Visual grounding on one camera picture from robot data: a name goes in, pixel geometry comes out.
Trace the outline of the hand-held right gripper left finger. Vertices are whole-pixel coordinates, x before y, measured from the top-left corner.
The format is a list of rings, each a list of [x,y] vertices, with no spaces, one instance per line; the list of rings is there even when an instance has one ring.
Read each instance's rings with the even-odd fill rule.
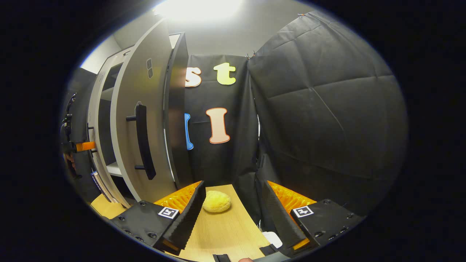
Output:
[[[139,201],[109,220],[127,236],[173,255],[185,249],[206,196],[203,180],[151,203]]]

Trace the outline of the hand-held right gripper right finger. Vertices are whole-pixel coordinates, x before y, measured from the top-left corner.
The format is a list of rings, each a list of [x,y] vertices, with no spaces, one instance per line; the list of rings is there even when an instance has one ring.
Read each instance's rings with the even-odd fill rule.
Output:
[[[271,181],[263,181],[261,193],[266,215],[282,242],[279,251],[287,257],[331,244],[364,220],[331,199],[314,201]]]

